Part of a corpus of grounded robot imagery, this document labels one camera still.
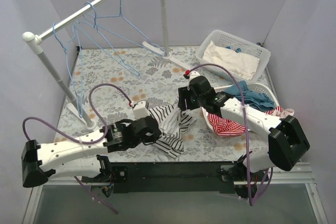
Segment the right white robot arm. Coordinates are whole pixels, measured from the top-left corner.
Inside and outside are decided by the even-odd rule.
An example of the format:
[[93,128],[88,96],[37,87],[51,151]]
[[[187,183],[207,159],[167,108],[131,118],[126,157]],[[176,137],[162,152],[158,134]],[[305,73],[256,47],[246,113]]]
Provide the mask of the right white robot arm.
[[178,107],[182,111],[203,108],[209,114],[246,124],[252,132],[267,140],[268,148],[257,152],[247,151],[234,166],[223,171],[233,180],[251,180],[259,171],[277,167],[290,171],[309,150],[310,144],[299,121],[288,115],[282,119],[243,106],[242,102],[227,91],[216,92],[204,76],[189,81],[178,89]]

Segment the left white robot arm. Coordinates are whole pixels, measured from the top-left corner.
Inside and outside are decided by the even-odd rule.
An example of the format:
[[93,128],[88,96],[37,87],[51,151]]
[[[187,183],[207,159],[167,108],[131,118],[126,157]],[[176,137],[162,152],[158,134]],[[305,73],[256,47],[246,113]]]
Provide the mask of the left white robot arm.
[[126,151],[139,144],[154,144],[161,135],[157,120],[146,116],[135,121],[118,121],[74,141],[40,144],[29,140],[21,157],[23,187],[37,187],[59,177],[114,180],[117,169],[106,154]]

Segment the black white striped tank top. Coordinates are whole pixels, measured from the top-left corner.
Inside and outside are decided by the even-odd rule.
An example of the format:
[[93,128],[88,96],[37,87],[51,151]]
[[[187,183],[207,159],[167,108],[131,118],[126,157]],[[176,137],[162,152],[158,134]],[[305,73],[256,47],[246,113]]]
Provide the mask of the black white striped tank top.
[[184,152],[182,134],[196,122],[196,118],[181,111],[177,106],[163,105],[148,109],[151,117],[159,124],[161,136],[154,146],[171,158],[177,158]]

